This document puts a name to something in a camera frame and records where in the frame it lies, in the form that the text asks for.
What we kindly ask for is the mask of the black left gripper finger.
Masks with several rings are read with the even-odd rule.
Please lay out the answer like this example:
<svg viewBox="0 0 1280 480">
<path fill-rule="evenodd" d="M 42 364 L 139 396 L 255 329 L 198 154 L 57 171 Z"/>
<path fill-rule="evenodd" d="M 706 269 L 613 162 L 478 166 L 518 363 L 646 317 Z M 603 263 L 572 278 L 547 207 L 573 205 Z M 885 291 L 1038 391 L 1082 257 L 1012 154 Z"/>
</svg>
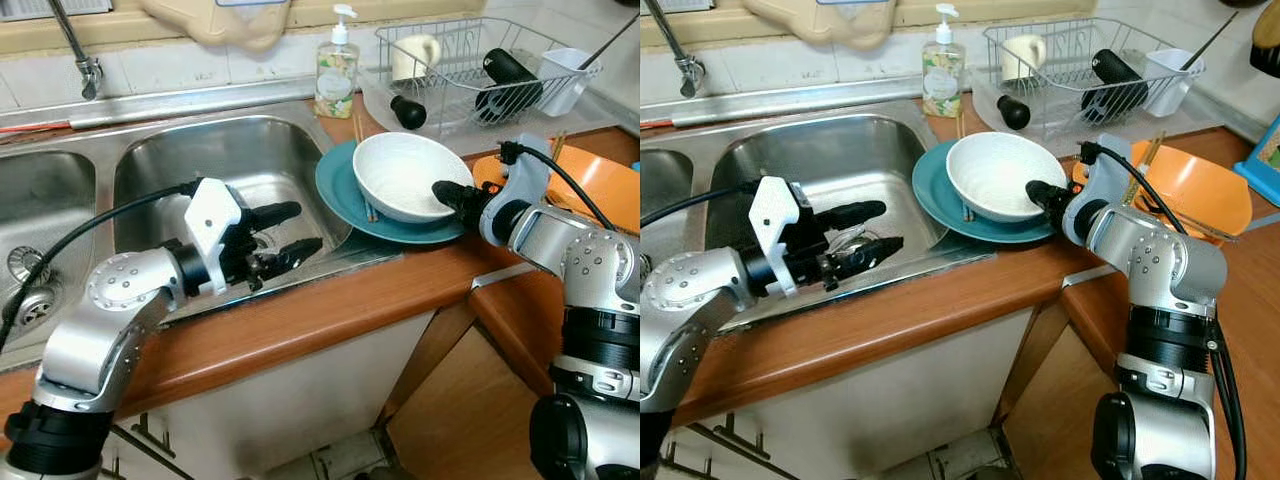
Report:
<svg viewBox="0 0 1280 480">
<path fill-rule="evenodd" d="M 250 210 L 250 232 L 257 233 L 280 225 L 292 218 L 297 218 L 302 207 L 297 201 L 269 204 Z"/>
<path fill-rule="evenodd" d="M 904 247 L 900 236 L 870 238 L 852 237 L 836 247 L 836 287 L 840 282 L 870 270 Z"/>
<path fill-rule="evenodd" d="M 846 230 L 860 227 L 870 219 L 883 215 L 886 211 L 886 204 L 879 200 L 868 200 L 833 207 L 828 211 L 828 229 Z"/>
<path fill-rule="evenodd" d="M 280 247 L 275 253 L 256 253 L 256 291 L 261 291 L 265 282 L 298 268 L 323 246 L 323 239 L 314 237 Z"/>
</svg>

